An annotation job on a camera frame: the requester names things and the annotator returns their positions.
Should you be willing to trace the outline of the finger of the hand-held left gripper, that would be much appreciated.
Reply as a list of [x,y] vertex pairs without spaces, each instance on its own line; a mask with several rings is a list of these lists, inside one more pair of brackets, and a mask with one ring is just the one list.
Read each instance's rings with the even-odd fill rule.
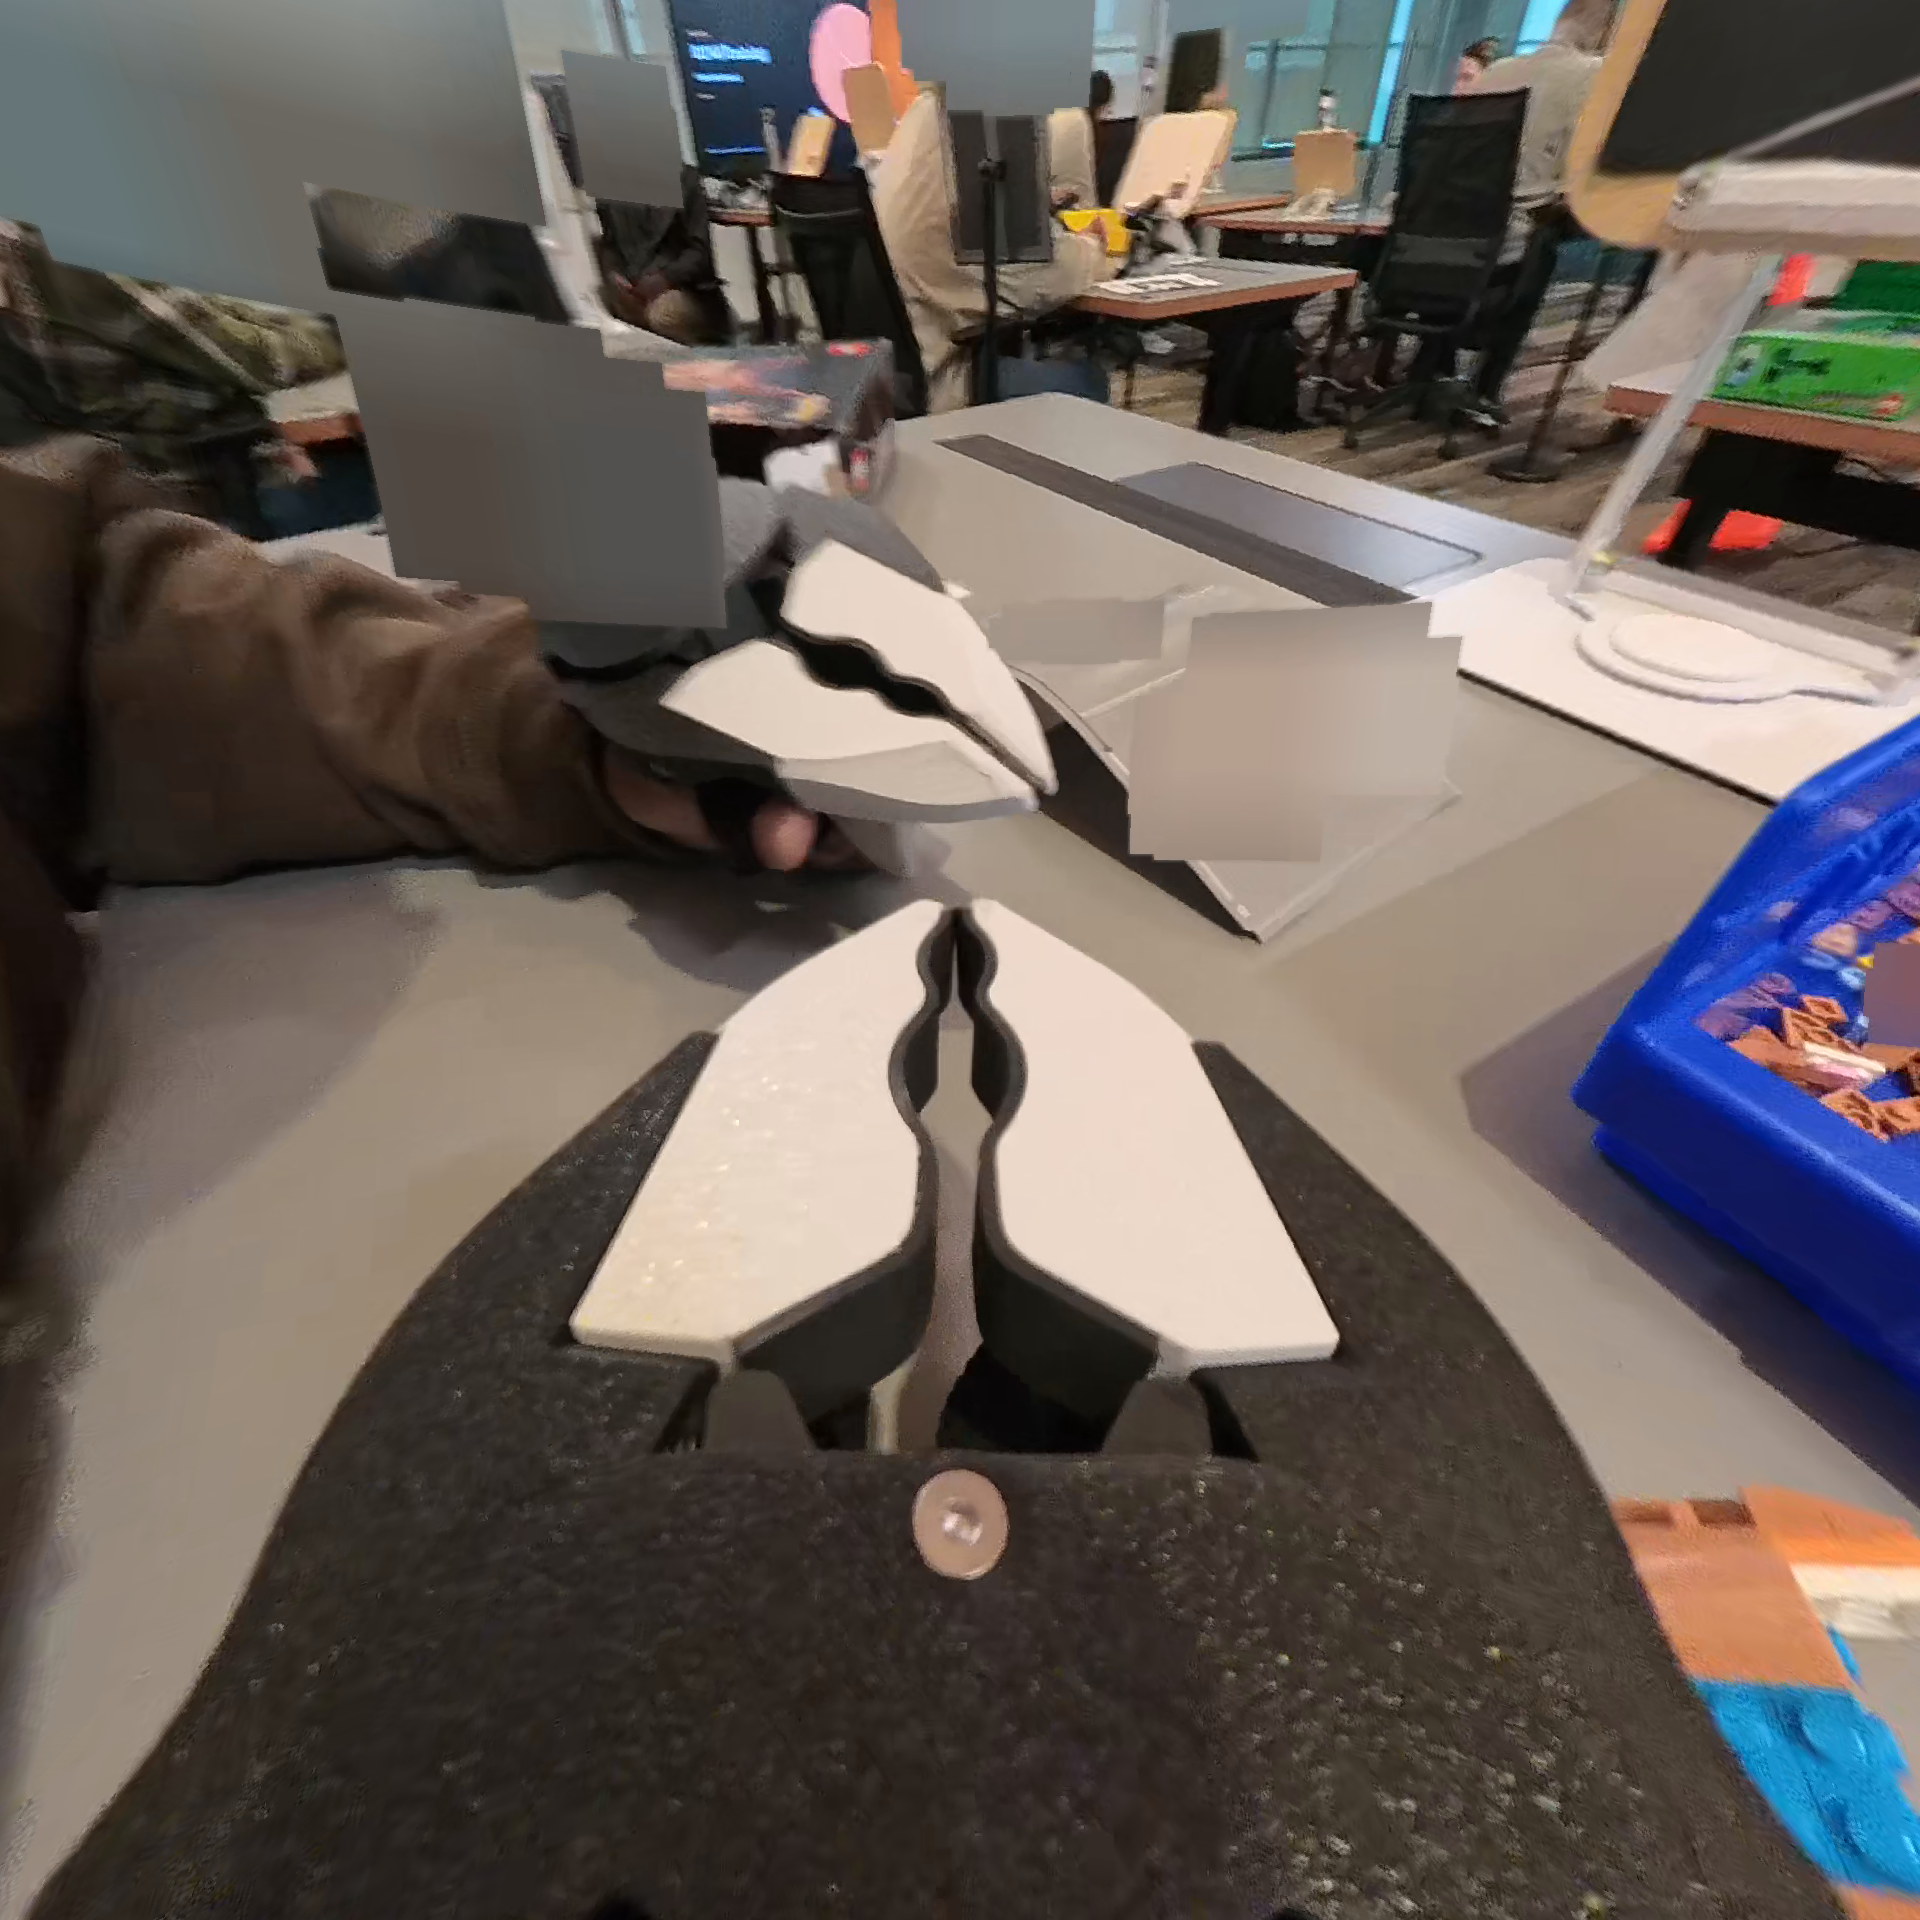
[[1057,786],[1045,727],[960,599],[848,544],[817,544],[788,575],[780,634],[830,689],[876,692],[906,718],[966,735],[1038,796]]
[[1039,792],[946,718],[912,716],[868,689],[820,682],[800,654],[748,641],[658,699],[718,760],[753,763],[837,818],[934,826],[1032,812]]

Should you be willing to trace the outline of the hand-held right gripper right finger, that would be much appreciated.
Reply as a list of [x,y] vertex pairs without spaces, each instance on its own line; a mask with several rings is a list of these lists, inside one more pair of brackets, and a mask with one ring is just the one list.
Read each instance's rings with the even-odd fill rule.
[[1015,1377],[1327,1361],[1336,1326],[1185,1031],[997,900],[954,927],[990,1113],[976,1326]]

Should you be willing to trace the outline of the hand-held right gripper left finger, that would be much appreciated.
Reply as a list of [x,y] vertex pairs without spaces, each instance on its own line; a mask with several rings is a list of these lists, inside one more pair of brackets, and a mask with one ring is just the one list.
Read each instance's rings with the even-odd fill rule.
[[952,914],[917,900],[733,1011],[569,1316],[581,1347],[892,1375],[928,1326]]

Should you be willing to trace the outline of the colourful printed box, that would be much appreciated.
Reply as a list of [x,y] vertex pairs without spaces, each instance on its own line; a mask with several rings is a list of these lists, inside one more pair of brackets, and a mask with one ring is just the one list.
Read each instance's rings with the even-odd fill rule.
[[720,478],[877,498],[895,468],[895,355],[885,342],[745,346],[661,363],[703,398]]

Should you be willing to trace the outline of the grey instruction booklet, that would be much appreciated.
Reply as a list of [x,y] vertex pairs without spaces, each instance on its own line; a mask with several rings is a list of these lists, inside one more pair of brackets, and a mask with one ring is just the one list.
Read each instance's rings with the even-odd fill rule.
[[1047,815],[1247,939],[1456,798],[1457,639],[1422,598],[1047,599],[988,634],[1055,750]]

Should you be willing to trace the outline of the blue plastic bin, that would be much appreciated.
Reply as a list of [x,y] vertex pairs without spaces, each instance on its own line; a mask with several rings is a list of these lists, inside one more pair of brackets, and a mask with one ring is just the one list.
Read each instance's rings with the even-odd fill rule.
[[[1918,1134],[1879,1144],[1709,1040],[1694,1015],[1816,919],[1918,874],[1918,724],[1778,803],[1602,1036],[1573,1100],[1607,1162],[1918,1384]],[[1918,1048],[1918,945],[1868,987]]]

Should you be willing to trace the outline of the pile of brown toy bricks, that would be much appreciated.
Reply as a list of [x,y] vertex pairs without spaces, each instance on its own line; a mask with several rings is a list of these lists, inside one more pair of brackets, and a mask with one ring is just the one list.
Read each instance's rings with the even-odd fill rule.
[[1709,1002],[1694,1026],[1879,1144],[1918,1134],[1918,1048],[1877,1030],[1868,987],[1913,954],[1918,874],[1816,919],[1780,963]]

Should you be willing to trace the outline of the brown toy brick model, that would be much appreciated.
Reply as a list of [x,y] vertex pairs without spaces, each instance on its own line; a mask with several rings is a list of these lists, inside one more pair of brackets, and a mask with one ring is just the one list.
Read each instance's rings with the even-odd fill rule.
[[1914,1524],[1780,1487],[1612,1503],[1668,1646],[1743,1777],[1848,1915],[1918,1915],[1914,1742],[1856,1651],[1914,1649]]

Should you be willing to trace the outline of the person's left forearm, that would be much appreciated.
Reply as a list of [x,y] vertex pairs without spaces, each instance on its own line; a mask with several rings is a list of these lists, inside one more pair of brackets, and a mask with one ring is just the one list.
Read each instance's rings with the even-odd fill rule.
[[520,604],[274,560],[116,448],[2,464],[5,884],[207,883],[406,854],[661,854]]

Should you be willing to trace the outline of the grey desk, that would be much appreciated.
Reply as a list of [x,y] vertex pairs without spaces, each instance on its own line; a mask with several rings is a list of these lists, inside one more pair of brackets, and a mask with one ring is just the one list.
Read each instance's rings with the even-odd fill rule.
[[895,908],[462,865],[94,924],[26,1329],[5,1915],[1839,1915],[1605,1498],[1890,1511],[1914,1403],[1598,1164],[1578,1058],[1761,824],[1474,684],[1457,798],[1280,945],[1048,818],[983,895],[1202,1043],[1359,1363],[1213,1459],[679,1450],[560,1343],[696,1033]]

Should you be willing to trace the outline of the wooden office desk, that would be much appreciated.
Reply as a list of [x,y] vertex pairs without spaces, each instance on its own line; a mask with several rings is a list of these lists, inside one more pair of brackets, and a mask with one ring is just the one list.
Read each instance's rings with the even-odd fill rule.
[[1263,344],[1287,346],[1298,311],[1358,289],[1351,267],[1177,256],[1152,272],[1108,279],[1066,303],[1063,320],[1080,320],[1137,347],[1150,332],[1188,330],[1206,346],[1194,428],[1224,438]]

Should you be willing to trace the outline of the person's left hand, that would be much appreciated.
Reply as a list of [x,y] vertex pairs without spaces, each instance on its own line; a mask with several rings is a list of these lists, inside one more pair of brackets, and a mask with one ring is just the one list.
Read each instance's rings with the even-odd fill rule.
[[760,780],[679,777],[615,746],[600,748],[598,758],[607,801],[633,828],[686,854],[714,858],[736,874],[889,872],[862,850],[840,824]]

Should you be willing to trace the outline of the black tablet on pole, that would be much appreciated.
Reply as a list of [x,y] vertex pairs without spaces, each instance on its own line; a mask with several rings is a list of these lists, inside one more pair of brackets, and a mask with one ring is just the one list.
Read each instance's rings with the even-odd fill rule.
[[954,264],[973,267],[983,314],[964,336],[972,403],[1001,396],[1001,338],[1018,327],[1002,270],[1050,260],[1047,131],[1030,115],[943,108],[943,164]]

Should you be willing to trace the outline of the dark monitor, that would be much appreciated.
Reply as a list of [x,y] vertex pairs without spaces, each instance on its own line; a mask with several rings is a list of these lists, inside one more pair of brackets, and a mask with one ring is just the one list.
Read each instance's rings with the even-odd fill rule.
[[858,3],[669,3],[689,136],[703,177],[748,182],[767,169],[764,118],[780,154],[800,120],[828,118],[828,174],[857,164],[845,73],[872,60]]

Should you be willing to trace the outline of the black office chair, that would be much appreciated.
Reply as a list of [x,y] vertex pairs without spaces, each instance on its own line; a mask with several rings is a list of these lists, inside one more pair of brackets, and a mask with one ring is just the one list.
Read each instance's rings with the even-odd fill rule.
[[1356,338],[1416,346],[1408,376],[1376,400],[1353,400],[1341,447],[1384,418],[1441,410],[1453,438],[1463,408],[1457,350],[1480,320],[1513,210],[1526,95],[1410,95],[1401,115],[1394,208],[1364,286]]

